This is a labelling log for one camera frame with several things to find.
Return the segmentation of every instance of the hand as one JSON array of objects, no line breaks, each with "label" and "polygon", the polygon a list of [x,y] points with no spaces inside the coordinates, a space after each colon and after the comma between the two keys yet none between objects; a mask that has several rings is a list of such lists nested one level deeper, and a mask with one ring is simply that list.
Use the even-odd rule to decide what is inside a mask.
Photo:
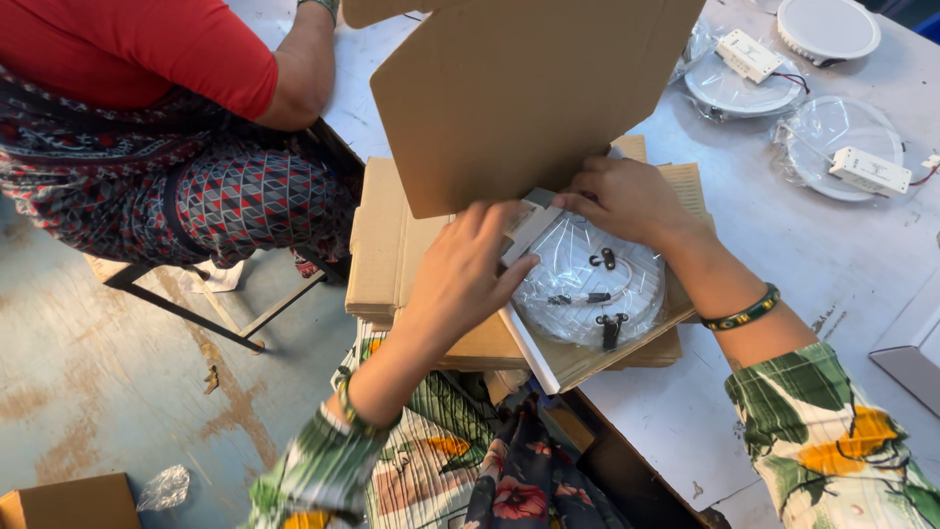
[{"label": "hand", "polygon": [[[597,201],[586,198],[585,193],[593,194]],[[675,232],[701,223],[682,207],[659,169],[630,159],[588,158],[584,172],[574,177],[572,186],[552,205],[656,251],[663,251]]]},{"label": "hand", "polygon": [[475,202],[445,226],[424,254],[411,300],[396,327],[422,329],[445,351],[509,302],[539,262],[538,255],[514,263],[496,277],[504,232],[519,202]]}]

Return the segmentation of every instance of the plastic bag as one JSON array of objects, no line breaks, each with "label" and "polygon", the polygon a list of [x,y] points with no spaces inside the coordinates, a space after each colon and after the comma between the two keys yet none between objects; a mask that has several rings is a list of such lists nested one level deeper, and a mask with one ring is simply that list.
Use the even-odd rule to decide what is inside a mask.
[{"label": "plastic bag", "polygon": [[712,36],[712,27],[704,18],[698,17],[696,25],[692,28],[692,35],[689,36],[689,41],[685,44],[682,55],[676,61],[676,68],[669,77],[669,84],[678,81],[693,65],[713,52],[715,43],[716,40]]},{"label": "plastic bag", "polygon": [[186,500],[189,491],[189,471],[182,465],[170,467],[147,482],[137,499],[137,512],[164,510]]},{"label": "plastic bag", "polygon": [[776,15],[783,0],[751,0],[751,5],[762,13]]},{"label": "plastic bag", "polygon": [[665,260],[564,213],[532,244],[541,257],[512,296],[550,340],[612,351],[660,323]]},{"label": "plastic bag", "polygon": [[837,200],[859,202],[875,195],[829,174],[833,154],[855,147],[899,166],[904,148],[894,125],[880,110],[848,97],[824,96],[780,120],[772,131],[780,149],[775,165],[791,184],[804,185]]},{"label": "plastic bag", "polygon": [[786,56],[776,73],[759,85],[734,71],[717,54],[708,54],[685,75],[693,106],[709,120],[728,121],[792,112],[807,98],[806,74]]}]

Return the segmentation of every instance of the red sleeve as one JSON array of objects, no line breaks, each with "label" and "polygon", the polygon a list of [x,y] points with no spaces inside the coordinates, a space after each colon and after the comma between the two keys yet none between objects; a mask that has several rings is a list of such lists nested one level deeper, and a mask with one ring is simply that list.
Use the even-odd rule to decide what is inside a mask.
[{"label": "red sleeve", "polygon": [[274,56],[222,0],[65,4],[62,22],[75,35],[248,120],[263,114],[274,96]]}]

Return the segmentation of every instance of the concrete floor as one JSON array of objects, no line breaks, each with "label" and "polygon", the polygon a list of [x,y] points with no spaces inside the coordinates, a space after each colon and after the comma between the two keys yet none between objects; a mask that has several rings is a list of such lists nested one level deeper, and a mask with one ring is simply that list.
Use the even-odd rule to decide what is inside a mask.
[{"label": "concrete floor", "polygon": [[[138,284],[219,320],[180,291],[176,268]],[[220,300],[246,325],[301,281],[286,250],[246,262]],[[145,512],[145,527],[231,527],[247,490],[323,398],[353,344],[345,290],[317,285],[243,347],[98,284],[82,255],[32,228],[0,198],[0,495],[125,472],[134,497],[182,464],[189,498]],[[204,395],[214,364],[220,386]]]}]

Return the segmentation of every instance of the metal table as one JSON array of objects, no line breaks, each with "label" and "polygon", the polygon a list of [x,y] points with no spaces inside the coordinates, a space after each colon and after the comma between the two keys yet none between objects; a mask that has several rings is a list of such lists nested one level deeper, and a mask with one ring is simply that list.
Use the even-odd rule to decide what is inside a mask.
[{"label": "metal table", "polygon": [[[290,29],[294,6],[293,0],[232,2],[272,48]],[[776,18],[748,0],[709,0],[703,14],[725,31],[741,28],[755,38],[776,32]],[[885,110],[913,168],[940,148],[940,47],[879,21],[884,37],[869,57],[818,70],[790,55],[809,71],[814,96],[851,96]],[[364,161],[391,155],[368,78],[417,24],[398,16],[337,30],[336,92],[324,119]],[[856,384],[908,429],[918,463],[940,483],[940,420],[867,358],[940,264],[940,182],[875,207],[830,200],[772,171],[773,123],[704,120],[680,88],[670,87],[653,116],[630,133],[646,136],[652,164],[699,163],[721,239],[775,282],[839,351]],[[676,365],[599,373],[581,390],[696,511],[713,507],[731,526],[780,526],[744,453],[744,428],[723,389],[730,369],[721,351],[701,327],[683,325],[680,333],[685,358]]]}]

